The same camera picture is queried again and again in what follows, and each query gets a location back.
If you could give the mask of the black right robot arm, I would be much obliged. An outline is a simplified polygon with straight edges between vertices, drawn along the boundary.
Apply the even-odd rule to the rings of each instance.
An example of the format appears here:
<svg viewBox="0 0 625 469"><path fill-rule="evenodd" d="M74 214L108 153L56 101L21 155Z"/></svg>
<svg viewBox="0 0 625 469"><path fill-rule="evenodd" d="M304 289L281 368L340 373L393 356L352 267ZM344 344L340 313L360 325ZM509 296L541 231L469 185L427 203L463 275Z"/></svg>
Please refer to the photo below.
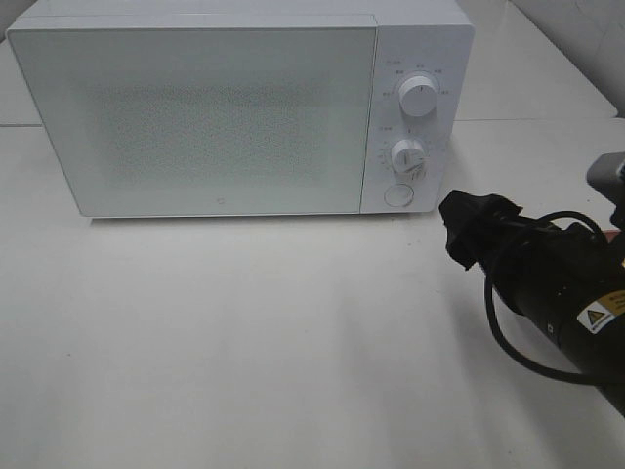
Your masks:
<svg viewBox="0 0 625 469"><path fill-rule="evenodd" d="M537 219L498 195L454 190L440 204L446 251L464 269L484 273L488 325L500 348L543 377L597 388L624 410L624 236L607 239L575 211ZM504 335L495 301L528 319L572 363L546 366Z"/></svg>

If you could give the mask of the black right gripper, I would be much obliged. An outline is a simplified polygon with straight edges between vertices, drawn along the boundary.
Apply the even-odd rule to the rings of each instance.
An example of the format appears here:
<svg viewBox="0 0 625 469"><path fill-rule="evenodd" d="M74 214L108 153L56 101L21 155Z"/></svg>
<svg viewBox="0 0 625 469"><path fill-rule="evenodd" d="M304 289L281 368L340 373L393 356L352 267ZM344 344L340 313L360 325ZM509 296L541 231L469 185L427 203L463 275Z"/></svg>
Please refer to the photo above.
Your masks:
<svg viewBox="0 0 625 469"><path fill-rule="evenodd" d="M498 194L451 191L438 211L446 228L446 251L463 268L482 268L488 312L494 295L515 313L559 313L562 294L548 275L554 266L542 245L555 229L536 228L521 208Z"/></svg>

